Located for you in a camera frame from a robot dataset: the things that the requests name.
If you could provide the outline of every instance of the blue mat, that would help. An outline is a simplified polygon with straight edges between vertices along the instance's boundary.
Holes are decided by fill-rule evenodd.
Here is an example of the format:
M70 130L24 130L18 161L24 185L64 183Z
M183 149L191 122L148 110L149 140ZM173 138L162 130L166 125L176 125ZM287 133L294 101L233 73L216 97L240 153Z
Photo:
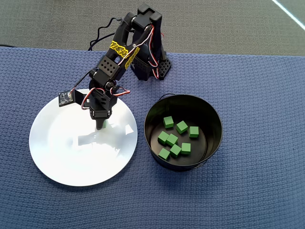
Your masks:
M305 228L304 57L170 53L161 82L129 69L120 85L132 92L122 100L139 138L124 170L82 188L41 173L29 151L32 122L102 54L0 48L0 228ZM146 113L169 92L205 99L222 119L222 144L199 169L164 169L146 145Z

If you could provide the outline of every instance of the white line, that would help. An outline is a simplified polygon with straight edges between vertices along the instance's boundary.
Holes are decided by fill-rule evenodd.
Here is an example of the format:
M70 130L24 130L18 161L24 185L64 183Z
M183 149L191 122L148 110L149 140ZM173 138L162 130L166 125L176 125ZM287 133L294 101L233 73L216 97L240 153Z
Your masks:
M303 25L294 15L292 15L281 3L277 0L272 0L279 8L281 8L289 17L291 17L303 30L305 30L305 25Z

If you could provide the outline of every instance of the black bowl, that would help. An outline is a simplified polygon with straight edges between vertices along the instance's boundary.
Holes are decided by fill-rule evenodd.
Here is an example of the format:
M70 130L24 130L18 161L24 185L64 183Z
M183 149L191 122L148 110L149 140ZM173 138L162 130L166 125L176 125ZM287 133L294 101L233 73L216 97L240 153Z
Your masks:
M165 129L163 118L172 116L174 127ZM175 126L185 121L188 126L198 126L198 138L189 138L188 131L182 135ZM179 155L177 158L169 156L164 160L158 156L162 148L170 150L170 146L163 146L158 142L161 131L178 137L178 145L182 142L191 143L190 155ZM217 151L222 137L223 126L218 113L205 100L186 94L172 95L160 99L147 113L144 122L146 142L151 149L153 158L163 167L175 171L187 171L200 167Z

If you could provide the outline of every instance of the black cable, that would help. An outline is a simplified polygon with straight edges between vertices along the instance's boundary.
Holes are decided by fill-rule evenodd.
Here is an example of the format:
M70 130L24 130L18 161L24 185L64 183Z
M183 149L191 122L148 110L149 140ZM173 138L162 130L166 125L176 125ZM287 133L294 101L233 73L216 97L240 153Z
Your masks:
M88 51L92 51L92 48L93 48L94 45L96 45L98 42L100 42L101 40L104 40L104 39L107 38L107 37L113 36L114 34L115 34L115 33L113 32L113 33L110 33L110 34L108 34L108 35L106 35L106 36L104 36L104 37L102 37L102 38L99 38L98 40L95 40L95 42L90 46L90 48L88 49Z
M70 94L71 92L77 87L77 85L79 85L81 83L81 81L90 73L90 71L88 71L75 85L74 87L71 89L70 91Z
M174 93L167 93L167 94L162 95L160 99L162 99L164 96L169 95L169 94L171 94L171 95L176 95L176 94L174 94Z
M7 45L7 44L0 44L0 46L3 46L3 47L10 47L10 48L16 48L15 46Z
M93 42L97 41L97 40L100 38L100 29L108 28L108 27L111 25L111 23L112 23L112 21L113 21L114 19L116 19L117 21L122 21L122 20L123 20L123 18L119 18L119 19L117 19L117 18L111 18L111 19L110 19L110 22L108 23L108 25L99 27L99 28L97 29L97 38L96 38L95 40L93 40L93 41L90 41L90 46L92 45Z

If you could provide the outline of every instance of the red wire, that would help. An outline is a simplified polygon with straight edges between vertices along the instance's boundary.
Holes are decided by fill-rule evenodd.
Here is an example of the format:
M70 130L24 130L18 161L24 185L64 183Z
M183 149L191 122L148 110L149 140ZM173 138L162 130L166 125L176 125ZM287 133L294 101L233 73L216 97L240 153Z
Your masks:
M82 110L88 110L89 108L88 107L85 107L84 108L84 104L85 104L85 101L88 99L89 95L91 94L91 92L94 90L94 89L97 89L97 90L102 90L104 93L105 93L105 90L103 88L91 88L91 90L88 92L88 94L85 96L84 100L82 101L81 103L81 108Z
M149 37L151 37L153 35L153 25L152 25L152 30L151 32L149 33L149 35L147 36L147 38L141 43L141 44L138 44L136 45L126 56L123 57L123 59L118 63L118 65L120 65L124 60L125 58L127 58L128 56L131 55L131 53L139 46L143 45L144 43L146 43L146 41L149 39Z
M151 56L153 58L153 61L155 62L156 65L153 65L150 61L149 61L149 63L150 63L150 65L152 67L157 67L158 66L158 62L156 61L155 57L152 54L152 38L153 38L153 32L152 32L151 38L149 40L149 50L150 50L150 54L151 54Z
M118 93L118 94L112 94L112 95L114 95L114 96L121 96L121 95L129 94L130 93L130 90L127 90L127 89L125 89L123 87L120 87L120 89L123 89L125 92Z
M154 72L154 69L152 70L152 72L153 72L154 77L156 77L156 79L158 80L158 79L159 79L158 69L157 69L157 75L156 75L156 73Z
M71 89L71 91L69 92L69 94L71 94L71 93L74 91L74 89L75 89L75 87L73 87L73 88Z

